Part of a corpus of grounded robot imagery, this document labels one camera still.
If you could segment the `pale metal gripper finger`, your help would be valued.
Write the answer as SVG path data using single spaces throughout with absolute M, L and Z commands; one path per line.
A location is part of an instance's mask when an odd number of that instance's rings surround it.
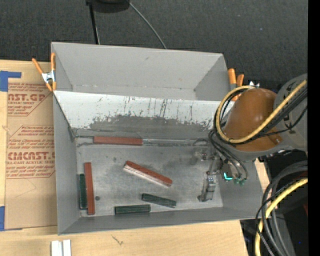
M 207 202 L 213 199 L 216 190 L 216 182 L 212 176 L 207 176 L 203 181 L 201 194 L 198 196 L 200 202 Z
M 212 155 L 206 149 L 195 150 L 191 156 L 191 164 L 196 165 L 200 162 L 207 162 L 212 160 Z

